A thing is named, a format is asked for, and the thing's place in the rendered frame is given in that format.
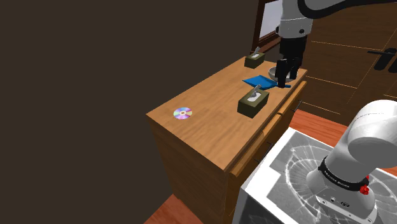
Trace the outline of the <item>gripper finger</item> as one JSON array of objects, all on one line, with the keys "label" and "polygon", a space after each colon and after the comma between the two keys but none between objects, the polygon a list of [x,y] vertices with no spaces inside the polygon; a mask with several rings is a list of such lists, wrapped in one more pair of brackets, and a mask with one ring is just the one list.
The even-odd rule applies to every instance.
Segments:
[{"label": "gripper finger", "polygon": [[292,80],[296,79],[297,76],[297,71],[301,66],[301,58],[300,57],[295,57],[294,59],[291,60],[290,62],[290,72],[289,72],[289,78]]},{"label": "gripper finger", "polygon": [[288,60],[287,59],[278,60],[275,69],[275,77],[277,78],[277,86],[279,88],[285,87],[287,74],[288,74]]}]

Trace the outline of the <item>grey bowl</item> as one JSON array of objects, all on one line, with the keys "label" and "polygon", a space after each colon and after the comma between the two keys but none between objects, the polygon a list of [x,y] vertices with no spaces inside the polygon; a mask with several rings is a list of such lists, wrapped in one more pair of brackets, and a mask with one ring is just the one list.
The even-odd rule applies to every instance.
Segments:
[{"label": "grey bowl", "polygon": [[[269,75],[269,77],[270,77],[272,80],[278,82],[277,77],[275,76],[275,71],[276,71],[276,67],[275,67],[275,66],[274,66],[274,67],[271,67],[271,68],[268,70],[268,75]],[[290,73],[291,73],[291,72],[288,72],[288,74],[287,74],[287,76],[286,76],[286,83],[293,81],[293,79],[290,78]]]}]

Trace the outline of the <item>blue cloth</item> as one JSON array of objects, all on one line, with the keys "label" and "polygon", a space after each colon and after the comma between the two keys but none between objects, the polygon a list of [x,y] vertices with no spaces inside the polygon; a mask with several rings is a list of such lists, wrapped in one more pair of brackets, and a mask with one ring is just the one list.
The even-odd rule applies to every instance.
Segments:
[{"label": "blue cloth", "polygon": [[264,77],[262,75],[258,75],[252,78],[248,78],[243,80],[243,82],[247,83],[248,85],[251,85],[252,87],[256,87],[258,85],[261,85],[260,90],[268,90],[270,88],[274,88],[277,86],[277,82],[274,80],[271,80],[267,77]]}]

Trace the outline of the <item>olive green tissue box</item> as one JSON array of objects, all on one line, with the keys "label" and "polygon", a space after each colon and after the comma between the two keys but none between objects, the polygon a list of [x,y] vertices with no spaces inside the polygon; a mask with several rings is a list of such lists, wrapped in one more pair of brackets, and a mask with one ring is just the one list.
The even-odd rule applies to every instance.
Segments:
[{"label": "olive green tissue box", "polygon": [[260,47],[257,46],[251,55],[245,58],[244,66],[255,69],[264,62],[265,54],[260,52]]},{"label": "olive green tissue box", "polygon": [[257,85],[238,101],[237,112],[254,118],[268,102],[269,93]]}]

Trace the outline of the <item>wooden framed window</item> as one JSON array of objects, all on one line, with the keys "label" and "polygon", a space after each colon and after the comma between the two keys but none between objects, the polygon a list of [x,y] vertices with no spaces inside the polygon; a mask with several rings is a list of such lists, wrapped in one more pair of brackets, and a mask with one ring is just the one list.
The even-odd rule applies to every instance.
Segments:
[{"label": "wooden framed window", "polygon": [[257,48],[267,52],[280,42],[275,33],[282,15],[282,0],[259,0],[254,25],[251,53]]}]

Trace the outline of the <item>wooden chest of drawers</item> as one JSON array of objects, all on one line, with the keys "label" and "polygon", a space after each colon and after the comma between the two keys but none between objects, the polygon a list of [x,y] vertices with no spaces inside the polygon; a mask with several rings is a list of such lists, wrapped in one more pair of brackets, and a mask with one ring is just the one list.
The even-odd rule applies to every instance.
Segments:
[{"label": "wooden chest of drawers", "polygon": [[[147,114],[173,194],[203,224],[231,224],[239,188],[259,159],[286,131],[305,87],[306,70],[287,88],[271,88],[254,117],[237,112],[251,87],[243,82],[266,76],[273,66],[255,69],[239,59]],[[190,108],[178,120],[173,112]]]}]

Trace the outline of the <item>grey patterned robot stand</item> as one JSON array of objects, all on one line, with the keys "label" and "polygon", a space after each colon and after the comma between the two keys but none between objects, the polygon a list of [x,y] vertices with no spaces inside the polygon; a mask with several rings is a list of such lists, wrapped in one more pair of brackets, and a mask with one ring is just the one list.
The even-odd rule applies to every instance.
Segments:
[{"label": "grey patterned robot stand", "polygon": [[289,128],[242,184],[232,224],[359,224],[327,214],[306,183],[332,146]]}]

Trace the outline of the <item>shiny compact disc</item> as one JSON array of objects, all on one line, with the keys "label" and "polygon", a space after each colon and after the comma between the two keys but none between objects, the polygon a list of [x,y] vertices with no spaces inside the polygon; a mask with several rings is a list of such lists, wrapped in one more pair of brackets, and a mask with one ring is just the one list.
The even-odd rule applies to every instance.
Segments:
[{"label": "shiny compact disc", "polygon": [[178,120],[185,120],[192,116],[193,111],[190,108],[182,107],[173,112],[173,116]]}]

